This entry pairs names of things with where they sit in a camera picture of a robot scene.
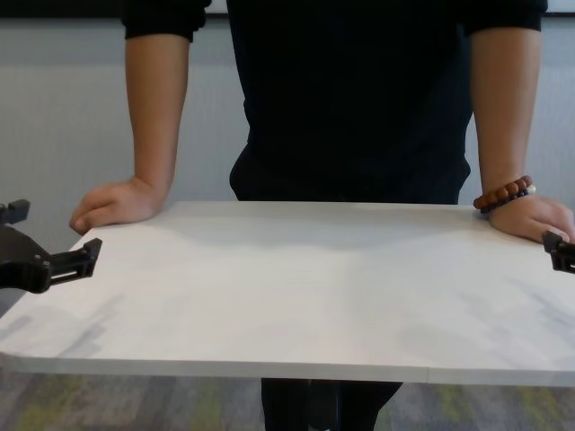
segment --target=gray carpet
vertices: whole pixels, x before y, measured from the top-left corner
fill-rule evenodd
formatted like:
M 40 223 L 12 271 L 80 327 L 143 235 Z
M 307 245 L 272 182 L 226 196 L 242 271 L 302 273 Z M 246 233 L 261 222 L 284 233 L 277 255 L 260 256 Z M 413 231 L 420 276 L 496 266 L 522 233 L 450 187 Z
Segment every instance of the gray carpet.
M 2 431 L 262 431 L 254 380 L 13 374 Z M 377 431 L 574 431 L 575 390 L 407 384 Z

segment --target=person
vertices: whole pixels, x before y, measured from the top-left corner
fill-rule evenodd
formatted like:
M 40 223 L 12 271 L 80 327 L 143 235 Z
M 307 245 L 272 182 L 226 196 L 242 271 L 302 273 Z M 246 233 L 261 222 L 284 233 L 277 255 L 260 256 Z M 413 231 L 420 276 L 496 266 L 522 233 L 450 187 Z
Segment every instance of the person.
M 210 3 L 121 2 L 135 170 L 87 193 L 70 220 L 77 232 L 162 211 L 190 44 Z M 483 191 L 524 176 L 545 0 L 227 6 L 250 126 L 230 173 L 239 200 L 457 204 L 472 114 Z M 536 194 L 493 209 L 489 222 L 536 242 L 548 230 L 575 239 L 573 213 Z M 342 382 L 341 431 L 372 430 L 399 387 Z M 307 382 L 264 379 L 261 388 L 268 431 L 307 429 Z

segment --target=hand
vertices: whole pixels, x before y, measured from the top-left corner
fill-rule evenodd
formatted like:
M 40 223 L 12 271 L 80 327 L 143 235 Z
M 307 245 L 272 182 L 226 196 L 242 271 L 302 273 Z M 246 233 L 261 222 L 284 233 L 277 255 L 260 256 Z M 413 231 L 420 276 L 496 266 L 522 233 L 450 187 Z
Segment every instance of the hand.
M 132 177 L 86 194 L 72 214 L 70 227 L 84 235 L 94 227 L 139 222 L 156 216 L 164 201 L 165 194 Z
M 575 242 L 573 211 L 538 195 L 525 196 L 493 210 L 489 221 L 499 231 L 539 243 L 543 242 L 545 231 L 559 234 L 566 242 Z

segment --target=gray wall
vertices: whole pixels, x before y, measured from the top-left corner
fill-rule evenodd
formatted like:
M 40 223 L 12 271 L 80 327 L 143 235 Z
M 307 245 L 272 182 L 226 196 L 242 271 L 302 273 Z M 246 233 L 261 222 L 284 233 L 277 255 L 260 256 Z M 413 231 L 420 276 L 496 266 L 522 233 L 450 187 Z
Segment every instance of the gray wall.
M 0 201 L 31 200 L 21 228 L 49 251 L 78 240 L 68 217 L 92 186 L 132 170 L 123 33 L 115 21 L 0 21 Z M 575 19 L 544 22 L 544 68 L 529 155 L 539 189 L 575 207 Z M 191 88 L 170 200 L 233 198 L 227 176 L 247 136 L 225 22 L 192 47 Z M 479 193 L 473 175 L 462 203 Z M 7 294 L 1 302 L 10 302 Z

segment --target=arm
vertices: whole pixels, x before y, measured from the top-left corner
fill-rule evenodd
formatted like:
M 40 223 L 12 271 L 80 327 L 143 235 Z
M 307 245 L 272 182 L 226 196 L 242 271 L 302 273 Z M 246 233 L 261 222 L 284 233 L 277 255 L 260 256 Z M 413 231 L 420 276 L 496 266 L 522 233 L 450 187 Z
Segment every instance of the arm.
M 209 0 L 123 0 L 134 174 L 86 194 L 70 226 L 80 234 L 157 215 L 173 183 L 189 47 Z
M 460 11 L 471 38 L 471 91 L 484 192 L 525 174 L 546 9 L 546 0 L 469 0 Z M 575 240 L 573 213 L 537 195 L 497 208 L 490 223 L 536 242 L 545 231 Z
M 188 87 L 189 41 L 174 35 L 129 40 L 128 105 L 135 177 L 165 197 L 175 173 L 181 112 Z
M 525 174 L 539 76 L 539 31 L 500 28 L 471 37 L 473 111 L 483 192 Z

